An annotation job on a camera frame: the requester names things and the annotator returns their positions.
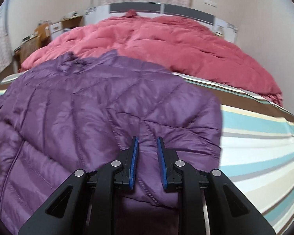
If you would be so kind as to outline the purple quilted down jacket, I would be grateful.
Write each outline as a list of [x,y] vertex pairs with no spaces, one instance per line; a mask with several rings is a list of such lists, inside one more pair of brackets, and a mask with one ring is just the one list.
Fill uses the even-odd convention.
[[222,115],[208,90],[160,65],[110,51],[68,52],[0,96],[0,219],[12,234],[75,170],[94,171],[139,139],[135,192],[120,234],[177,234],[178,196],[160,178],[157,138],[195,168],[219,165]]

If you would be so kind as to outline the striped bed sheet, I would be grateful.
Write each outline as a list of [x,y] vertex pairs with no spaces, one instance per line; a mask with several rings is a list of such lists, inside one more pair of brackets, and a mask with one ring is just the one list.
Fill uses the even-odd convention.
[[294,116],[284,108],[243,89],[194,76],[175,73],[176,83],[191,91],[213,94],[221,104],[222,136],[214,156],[195,149],[206,138],[205,117],[175,127],[159,117],[139,120],[135,113],[108,108],[102,122],[78,118],[65,101],[60,113],[63,127],[52,127],[51,92],[47,113],[35,109],[37,97],[25,94],[27,115],[13,128],[12,93],[0,96],[0,218],[16,233],[51,193],[77,168],[94,170],[139,138],[137,202],[157,206],[173,202],[163,198],[155,139],[162,136],[171,147],[181,147],[180,157],[206,170],[219,167],[264,215],[277,234],[287,234],[294,224]]

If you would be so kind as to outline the pink red comforter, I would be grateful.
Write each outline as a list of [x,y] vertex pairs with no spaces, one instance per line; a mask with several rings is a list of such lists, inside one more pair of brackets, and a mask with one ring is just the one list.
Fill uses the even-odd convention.
[[278,105],[283,103],[275,79],[255,59],[206,26],[181,16],[148,18],[129,10],[124,16],[61,34],[28,56],[21,68],[29,70],[66,52],[87,58],[111,50],[173,72],[247,90]]

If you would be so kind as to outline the side patterned curtain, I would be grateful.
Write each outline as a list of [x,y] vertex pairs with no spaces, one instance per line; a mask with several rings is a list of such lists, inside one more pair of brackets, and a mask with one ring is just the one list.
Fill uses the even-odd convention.
[[0,73],[12,62],[11,44],[7,26],[8,0],[0,6]]

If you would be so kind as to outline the grey white headboard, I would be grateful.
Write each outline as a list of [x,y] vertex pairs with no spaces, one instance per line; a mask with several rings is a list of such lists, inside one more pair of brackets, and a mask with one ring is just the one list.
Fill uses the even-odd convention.
[[124,16],[129,10],[135,10],[138,15],[149,18],[170,15],[192,19],[230,43],[235,43],[238,35],[238,27],[212,14],[189,7],[152,2],[121,2],[92,7],[85,11],[84,24],[96,24],[112,16]]

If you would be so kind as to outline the white drawer cabinet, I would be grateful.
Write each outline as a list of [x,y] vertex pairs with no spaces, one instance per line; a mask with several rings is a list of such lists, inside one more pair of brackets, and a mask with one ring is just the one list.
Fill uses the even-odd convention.
[[51,41],[55,40],[57,37],[62,35],[65,32],[69,32],[71,29],[70,28],[63,28],[63,25],[61,22],[53,23],[49,25],[50,29],[50,39]]

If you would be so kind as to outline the wooden bedside table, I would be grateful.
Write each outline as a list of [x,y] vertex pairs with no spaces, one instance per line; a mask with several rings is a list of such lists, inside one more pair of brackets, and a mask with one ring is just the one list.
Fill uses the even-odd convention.
[[83,25],[83,16],[77,15],[77,16],[73,16],[71,18],[62,19],[61,25],[62,25],[63,29],[65,29],[65,28],[73,29],[73,28],[80,27],[81,25]]

